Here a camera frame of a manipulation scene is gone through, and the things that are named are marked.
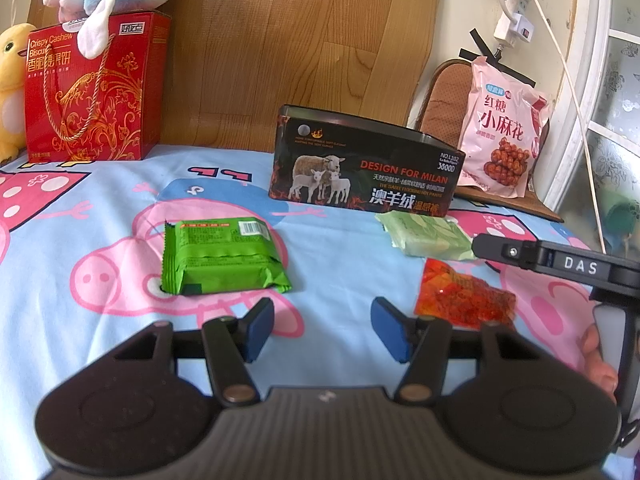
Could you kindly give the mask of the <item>person's hand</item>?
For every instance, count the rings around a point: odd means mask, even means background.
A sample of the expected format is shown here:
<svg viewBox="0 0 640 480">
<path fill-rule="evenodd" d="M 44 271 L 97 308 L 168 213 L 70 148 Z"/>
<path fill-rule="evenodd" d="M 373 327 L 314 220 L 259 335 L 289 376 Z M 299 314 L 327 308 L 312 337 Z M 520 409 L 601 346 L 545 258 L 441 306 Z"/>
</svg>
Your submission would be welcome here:
<svg viewBox="0 0 640 480">
<path fill-rule="evenodd" d="M 618 375 L 616 370 L 602 358 L 599 344 L 600 336 L 597 326 L 592 324 L 586 329 L 580 343 L 584 358 L 584 373 L 590 382 L 599 386 L 613 402 L 616 402 L 615 390 L 618 386 Z"/>
</svg>

